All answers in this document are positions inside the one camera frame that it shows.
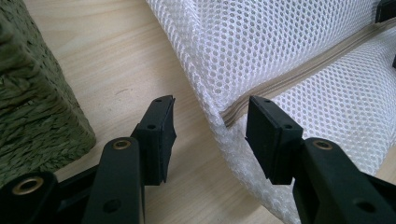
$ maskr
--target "black plastic part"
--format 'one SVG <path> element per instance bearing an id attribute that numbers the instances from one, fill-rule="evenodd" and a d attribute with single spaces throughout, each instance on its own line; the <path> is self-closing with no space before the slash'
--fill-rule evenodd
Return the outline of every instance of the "black plastic part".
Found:
<path id="1" fill-rule="evenodd" d="M 375 22 L 387 21 L 396 17 L 396 1 L 382 0 L 376 7 Z"/>
<path id="2" fill-rule="evenodd" d="M 247 112 L 247 141 L 274 185 L 289 185 L 291 159 L 300 147 L 303 128 L 272 101 L 251 96 Z"/>
<path id="3" fill-rule="evenodd" d="M 372 175 L 365 175 L 376 191 L 385 199 L 393 211 L 396 212 L 396 186 Z"/>
<path id="4" fill-rule="evenodd" d="M 144 223 L 140 149 L 131 137 L 105 145 L 82 223 Z"/>
<path id="5" fill-rule="evenodd" d="M 131 135 L 138 139 L 141 147 L 146 186 L 166 182 L 172 146 L 177 137 L 173 125 L 174 103 L 171 95 L 152 101 Z"/>
<path id="6" fill-rule="evenodd" d="M 0 190 L 0 223 L 50 223 L 59 203 L 54 174 L 21 175 Z"/>
<path id="7" fill-rule="evenodd" d="M 93 166 L 59 184 L 62 200 L 52 223 L 81 223 L 97 168 L 98 165 Z"/>
<path id="8" fill-rule="evenodd" d="M 306 139 L 300 159 L 308 178 L 302 180 L 296 176 L 295 186 L 301 186 L 297 192 L 302 192 L 307 179 L 314 192 L 305 195 L 304 201 L 295 197 L 297 209 L 300 214 L 300 211 L 312 212 L 312 207 L 318 206 L 309 218 L 300 216 L 302 223 L 396 223 L 391 207 L 335 143 L 320 138 Z"/>

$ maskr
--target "white mesh fabric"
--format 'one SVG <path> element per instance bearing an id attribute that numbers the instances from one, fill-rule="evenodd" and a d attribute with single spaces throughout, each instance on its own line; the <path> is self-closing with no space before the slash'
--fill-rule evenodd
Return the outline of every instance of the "white mesh fabric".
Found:
<path id="1" fill-rule="evenodd" d="M 377 2 L 148 0 L 217 110 L 371 23 Z"/>
<path id="2" fill-rule="evenodd" d="M 285 222 L 299 222 L 290 187 L 265 179 L 244 139 L 246 116 L 227 129 L 219 113 L 372 23 L 377 2 L 148 0 L 233 173 Z M 395 143 L 395 35 L 377 36 L 274 99 L 304 137 L 333 140 L 369 174 Z"/>

